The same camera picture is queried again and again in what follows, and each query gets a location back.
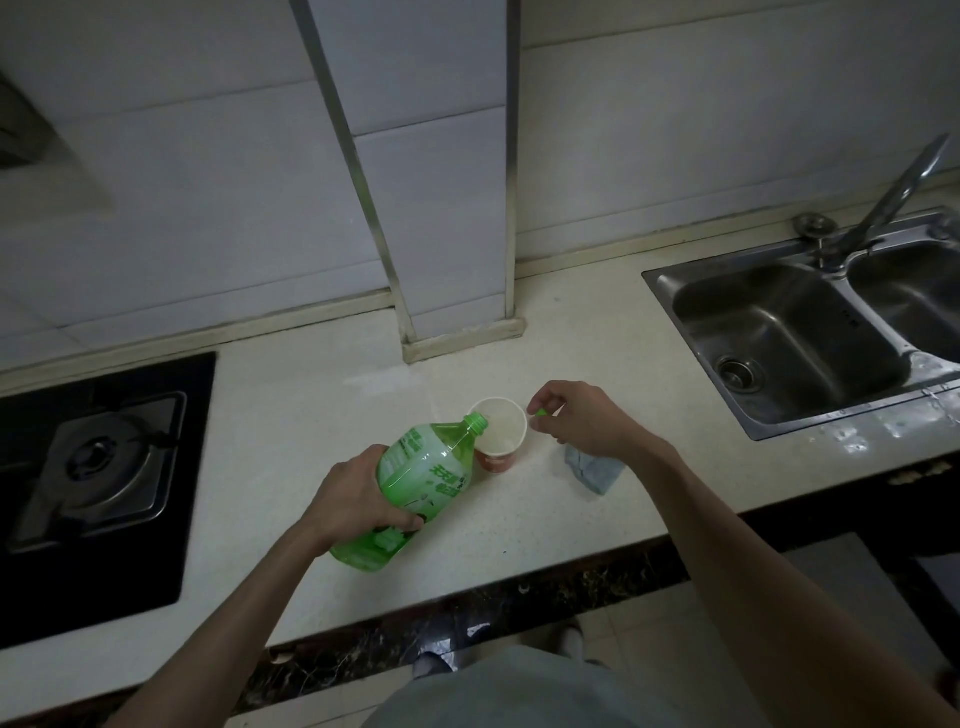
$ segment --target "paper cup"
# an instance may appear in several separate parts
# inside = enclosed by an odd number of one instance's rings
[[[477,438],[474,456],[488,473],[505,473],[516,461],[516,451],[527,436],[527,413],[505,397],[480,400],[470,408],[490,424]]]

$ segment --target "gray cloth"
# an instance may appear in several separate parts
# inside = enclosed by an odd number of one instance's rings
[[[641,689],[628,695],[604,667],[522,646],[459,672],[414,680],[365,723],[366,728],[683,725],[670,705]]]
[[[572,445],[567,445],[564,450],[564,462],[573,471],[573,476],[598,496],[605,496],[627,467],[611,457],[587,455]]]

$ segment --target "gas stove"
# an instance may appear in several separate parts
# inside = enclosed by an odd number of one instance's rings
[[[0,647],[179,599],[215,365],[0,400]]]

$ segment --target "floor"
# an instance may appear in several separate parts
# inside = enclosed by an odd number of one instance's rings
[[[932,682],[947,661],[893,583],[855,536],[787,554],[921,676]],[[769,726],[691,583],[578,617],[587,659],[600,660],[628,691],[640,686],[678,707],[691,725]],[[557,625],[482,643],[447,659],[466,667],[511,644],[545,646]],[[228,728],[354,728],[411,679],[411,668],[382,672],[232,718]]]

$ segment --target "double sink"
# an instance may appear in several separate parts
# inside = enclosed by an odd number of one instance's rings
[[[953,219],[933,210],[877,228],[839,271],[797,239],[644,278],[747,434],[763,440],[960,387]]]

